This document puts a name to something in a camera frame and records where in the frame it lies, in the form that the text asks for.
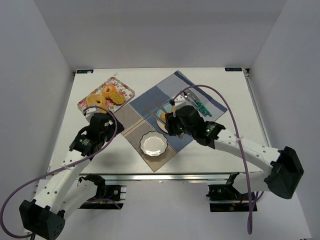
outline small white bowl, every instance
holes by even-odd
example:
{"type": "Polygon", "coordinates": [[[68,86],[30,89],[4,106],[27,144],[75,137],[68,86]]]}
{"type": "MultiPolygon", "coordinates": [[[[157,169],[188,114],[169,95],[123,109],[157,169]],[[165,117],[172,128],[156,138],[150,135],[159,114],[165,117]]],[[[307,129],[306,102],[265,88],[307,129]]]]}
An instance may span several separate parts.
{"type": "Polygon", "coordinates": [[[168,141],[162,133],[149,131],[140,140],[140,149],[150,157],[158,157],[163,154],[168,147],[168,141]]]}

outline cable tie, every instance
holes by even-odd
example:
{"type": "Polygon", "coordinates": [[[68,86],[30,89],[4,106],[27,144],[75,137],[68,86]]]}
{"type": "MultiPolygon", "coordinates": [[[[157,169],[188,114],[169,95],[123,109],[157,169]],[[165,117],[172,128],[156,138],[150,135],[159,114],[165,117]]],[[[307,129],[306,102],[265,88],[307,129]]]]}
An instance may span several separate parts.
{"type": "Polygon", "coordinates": [[[66,163],[62,164],[61,167],[63,167],[64,170],[71,170],[71,167],[67,166],[66,163]]]}
{"type": "Polygon", "coordinates": [[[244,136],[240,136],[239,138],[236,137],[236,142],[239,143],[244,138],[244,136]]]}

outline white wall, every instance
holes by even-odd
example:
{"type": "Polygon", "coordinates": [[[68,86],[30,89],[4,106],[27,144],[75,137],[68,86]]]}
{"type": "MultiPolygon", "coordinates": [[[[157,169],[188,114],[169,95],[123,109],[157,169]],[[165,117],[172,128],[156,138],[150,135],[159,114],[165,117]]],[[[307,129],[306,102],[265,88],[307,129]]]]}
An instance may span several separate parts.
{"type": "Polygon", "coordinates": [[[252,66],[286,0],[34,0],[71,69],[252,66]]]}
{"type": "MultiPolygon", "coordinates": [[[[73,76],[32,0],[0,1],[0,32],[2,205],[14,189],[46,172],[73,76]]],[[[5,211],[5,224],[18,235],[19,205],[33,191],[22,190],[5,211]]],[[[12,238],[0,229],[0,239],[12,238]]]]}
{"type": "Polygon", "coordinates": [[[297,194],[320,239],[320,1],[288,0],[251,69],[274,147],[296,149],[305,170],[297,194]]]}

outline gray wall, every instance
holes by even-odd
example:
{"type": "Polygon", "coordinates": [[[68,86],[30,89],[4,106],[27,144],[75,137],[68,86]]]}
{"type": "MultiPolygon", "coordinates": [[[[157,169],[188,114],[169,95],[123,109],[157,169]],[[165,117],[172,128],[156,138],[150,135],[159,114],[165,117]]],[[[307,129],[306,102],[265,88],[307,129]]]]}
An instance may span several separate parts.
{"type": "MultiPolygon", "coordinates": [[[[32,0],[0,1],[0,204],[45,173],[72,85],[72,72],[32,0]]],[[[4,222],[20,235],[18,193],[4,222]]],[[[0,229],[0,239],[12,239],[0,229]]]]}
{"type": "Polygon", "coordinates": [[[320,1],[288,0],[251,69],[274,147],[296,149],[305,174],[297,194],[320,239],[320,1]]]}
{"type": "Polygon", "coordinates": [[[71,69],[252,66],[286,0],[34,0],[71,69]]]}

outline glazed donut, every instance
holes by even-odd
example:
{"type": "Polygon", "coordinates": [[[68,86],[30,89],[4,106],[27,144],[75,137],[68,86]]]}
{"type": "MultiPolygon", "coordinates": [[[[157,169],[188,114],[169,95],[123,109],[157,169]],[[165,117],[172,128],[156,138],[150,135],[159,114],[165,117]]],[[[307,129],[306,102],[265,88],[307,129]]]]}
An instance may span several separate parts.
{"type": "MultiPolygon", "coordinates": [[[[106,103],[107,103],[106,99],[100,94],[92,94],[86,98],[86,104],[88,106],[99,106],[99,107],[103,107],[104,109],[109,110],[106,103]]],[[[102,109],[99,109],[99,111],[100,111],[100,113],[103,113],[103,114],[106,113],[106,111],[104,111],[102,109]]]]}
{"type": "Polygon", "coordinates": [[[117,89],[112,84],[107,84],[102,89],[102,96],[104,96],[106,99],[109,99],[109,94],[116,93],[117,89]]]}

